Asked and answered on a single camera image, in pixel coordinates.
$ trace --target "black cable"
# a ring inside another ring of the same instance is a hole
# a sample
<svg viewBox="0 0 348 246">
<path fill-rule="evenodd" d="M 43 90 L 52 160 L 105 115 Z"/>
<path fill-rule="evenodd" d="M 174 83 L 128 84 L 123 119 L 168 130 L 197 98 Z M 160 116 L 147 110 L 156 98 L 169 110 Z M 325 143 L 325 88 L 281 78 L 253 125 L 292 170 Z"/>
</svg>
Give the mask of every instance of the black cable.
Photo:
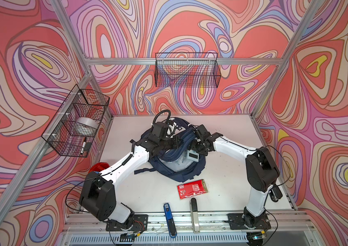
<svg viewBox="0 0 348 246">
<path fill-rule="evenodd" d="M 69 190 L 69 192 L 66 194 L 66 197 L 65 197 L 65 205 L 66 205 L 66 207 L 68 207 L 69 209 L 72 209 L 72 210 L 74 210 L 74 211 L 89 213 L 89 212 L 84 211 L 84 210 L 74 209 L 74 208 L 70 207 L 70 206 L 67 204 L 67 197 L 69 196 L 70 192 L 71 192 L 74 188 L 76 188 L 78 185 L 82 184 L 83 182 L 85 182 L 85 181 L 87 181 L 87 180 L 93 180 L 93 179 L 97 179 L 97 178 L 103 177 L 103 176 L 105 176 L 105 175 L 111 174 L 113 171 L 108 172 L 108 173 L 106 173 L 106 174 L 103 174 L 103 175 L 101 175 L 101 176 L 99 176 L 99 177 L 93 177 L 93 178 L 89 178 L 89 179 L 83 180 L 83 181 L 79 182 L 78 184 L 74 185 L 73 188 L 71 188 L 71 189 Z"/>
<path fill-rule="evenodd" d="M 173 129 L 172 133 L 168 137 L 171 137 L 172 135 L 174 135 L 175 130 L 177 130 L 177 125 L 174 126 L 174 129 Z"/>
<path fill-rule="evenodd" d="M 117 246 L 117 245 L 114 243 L 113 239 L 111 238 L 110 226 L 108 227 L 108 234 L 110 234 L 110 239 L 111 239 L 112 243 L 113 243 L 115 246 Z"/>
<path fill-rule="evenodd" d="M 267 211 L 270 215 L 272 215 L 272 217 L 275 219 L 276 221 L 276 227 L 275 227 L 275 231 L 271 234 L 271 236 L 267 239 L 267 241 L 265 241 L 265 243 L 263 243 L 261 246 L 266 245 L 266 243 L 268 243 L 268 241 L 272 238 L 272 236 L 274 235 L 274 233 L 276 232 L 276 230 L 278 229 L 278 221 L 276 220 L 275 216 L 273 214 L 271 214 L 267 209 L 265 209 L 265 211 Z"/>
<path fill-rule="evenodd" d="M 136 142 L 132 142 L 132 152 L 130 153 L 130 155 L 122 162 L 122 165 L 127 164 L 127 162 L 133 157 L 134 155 L 134 147 L 136 145 Z"/>
<path fill-rule="evenodd" d="M 231 144 L 233 144 L 233 145 L 237 145 L 238 147 L 241 147 L 241 148 L 243 148 L 243 149 L 246 149 L 246 150 L 249 150 L 249 151 L 257 151 L 257 150 L 250 150 L 250 149 L 247 149 L 247 148 L 245 148 L 244 146 L 241 146 L 241 145 L 236 144 L 235 142 L 231 142 L 231 141 L 229 141 L 229 140 L 226 140 L 226 139 L 224 139 L 224 138 L 221 137 L 221 136 L 220 136 L 220 138 L 223 139 L 223 140 L 225 140 L 226 142 L 229 142 L 229 143 L 231 143 Z"/>
<path fill-rule="evenodd" d="M 168 112 L 168 116 L 167 116 L 167 119 L 166 119 L 166 121 L 168 121 L 168 119 L 170 119 L 170 117 L 171 117 L 171 111 L 168 110 L 168 109 L 165 109 L 165 110 L 162 110 L 159 113 L 157 113 L 157 115 L 155 115 L 155 118 L 152 121 L 152 125 L 154 125 L 156 123 L 156 120 L 157 120 L 158 116 L 163 114 L 163 113 L 165 113 L 165 112 Z"/>
<path fill-rule="evenodd" d="M 285 182 L 283 182 L 282 184 L 277 185 L 277 186 L 281 186 L 281 185 L 285 184 L 287 181 L 289 181 L 290 177 L 292 176 L 292 171 L 291 171 L 290 166 L 289 166 L 289 164 L 287 163 L 287 161 L 285 161 L 285 159 L 283 158 L 282 154 L 281 154 L 277 149 L 275 149 L 274 146 L 267 145 L 267 147 L 273 148 L 273 149 L 281 156 L 282 160 L 283 160 L 283 161 L 285 162 L 285 164 L 286 164 L 287 169 L 289 170 L 289 177 L 287 178 L 287 180 L 285 180 Z"/>
<path fill-rule="evenodd" d="M 245 222 L 242 223 L 242 224 L 239 224 L 239 223 L 234 223 L 234 222 L 229 221 L 229 220 L 222 220 L 222 222 L 229 223 L 229 224 L 232 224 L 232 225 L 237 225 L 237 226 L 243 226 L 245 224 Z"/>
</svg>

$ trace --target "metal grate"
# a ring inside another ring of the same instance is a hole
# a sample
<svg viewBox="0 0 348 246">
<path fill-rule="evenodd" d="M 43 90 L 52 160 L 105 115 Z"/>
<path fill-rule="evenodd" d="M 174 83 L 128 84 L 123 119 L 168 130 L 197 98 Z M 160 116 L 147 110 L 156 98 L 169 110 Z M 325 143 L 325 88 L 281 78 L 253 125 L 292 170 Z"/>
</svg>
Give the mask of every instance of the metal grate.
<svg viewBox="0 0 348 246">
<path fill-rule="evenodd" d="M 94 90 L 78 89 L 77 95 L 52 133 L 44 133 L 42 137 L 59 155 L 87 157 L 98 128 L 79 123 L 77 119 L 88 117 L 99 126 L 109 99 Z"/>
<path fill-rule="evenodd" d="M 119 234 L 111 234 L 114 243 L 119 244 Z M 108 234 L 73 235 L 70 245 L 107 245 L 111 242 Z M 172 239 L 168 233 L 143 233 L 135 239 L 134 244 L 164 244 L 164 243 L 246 243 L 246 232 L 221 232 L 221 233 L 178 233 Z"/>
<path fill-rule="evenodd" d="M 155 85 L 217 88 L 221 80 L 217 56 L 212 52 L 156 53 Z"/>
</svg>

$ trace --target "red wire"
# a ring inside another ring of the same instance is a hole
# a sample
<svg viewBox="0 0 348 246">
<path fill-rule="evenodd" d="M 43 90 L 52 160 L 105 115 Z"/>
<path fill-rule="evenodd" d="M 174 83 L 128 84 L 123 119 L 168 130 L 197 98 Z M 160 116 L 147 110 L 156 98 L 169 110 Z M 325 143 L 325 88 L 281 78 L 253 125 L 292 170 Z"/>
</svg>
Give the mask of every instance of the red wire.
<svg viewBox="0 0 348 246">
<path fill-rule="evenodd" d="M 138 220 L 135 220 L 137 223 L 139 223 L 141 226 L 142 226 L 142 230 L 144 231 L 145 230 L 145 227 L 144 227 L 144 224 L 143 223 L 141 223 L 140 221 L 138 221 Z"/>
</svg>

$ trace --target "backpack strap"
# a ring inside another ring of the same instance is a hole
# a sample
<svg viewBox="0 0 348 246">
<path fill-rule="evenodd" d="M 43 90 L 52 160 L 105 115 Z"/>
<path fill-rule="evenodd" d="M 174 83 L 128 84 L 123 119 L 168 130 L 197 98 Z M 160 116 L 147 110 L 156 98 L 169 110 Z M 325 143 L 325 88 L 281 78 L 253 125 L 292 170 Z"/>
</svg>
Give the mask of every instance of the backpack strap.
<svg viewBox="0 0 348 246">
<path fill-rule="evenodd" d="M 139 170 L 134 170 L 134 174 L 139 174 L 141 172 L 154 172 L 156 171 L 155 168 L 151 168 L 151 169 L 139 169 Z"/>
</svg>

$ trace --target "white table surface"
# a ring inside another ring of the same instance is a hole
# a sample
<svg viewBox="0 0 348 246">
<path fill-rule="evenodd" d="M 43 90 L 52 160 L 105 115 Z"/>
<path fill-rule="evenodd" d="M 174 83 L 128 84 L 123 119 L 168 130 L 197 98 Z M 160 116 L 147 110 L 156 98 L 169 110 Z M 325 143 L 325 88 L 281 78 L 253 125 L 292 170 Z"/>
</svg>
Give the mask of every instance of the white table surface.
<svg viewBox="0 0 348 246">
<path fill-rule="evenodd" d="M 211 132 L 219 132 L 240 144 L 259 148 L 259 136 L 248 115 L 191 115 L 179 116 L 193 125 L 204 124 Z M 117 116 L 108 134 L 100 159 L 113 165 L 127 155 L 131 149 L 131 139 L 139 140 L 141 134 L 151 127 L 154 116 Z M 150 163 L 138 169 L 152 168 Z M 193 180 L 204 179 L 209 193 L 195 196 L 199 211 L 243 210 L 248 203 L 250 184 L 246 177 L 245 163 L 213 151 L 206 157 L 206 167 Z M 173 212 L 189 211 L 189 198 L 180 200 L 177 185 L 181 184 L 155 172 L 130 174 L 121 184 L 116 194 L 117 201 L 126 204 L 137 213 L 163 212 L 163 204 L 168 202 Z M 268 197 L 265 208 L 291 209 L 291 205 L 280 187 L 283 198 L 272 202 Z"/>
</svg>

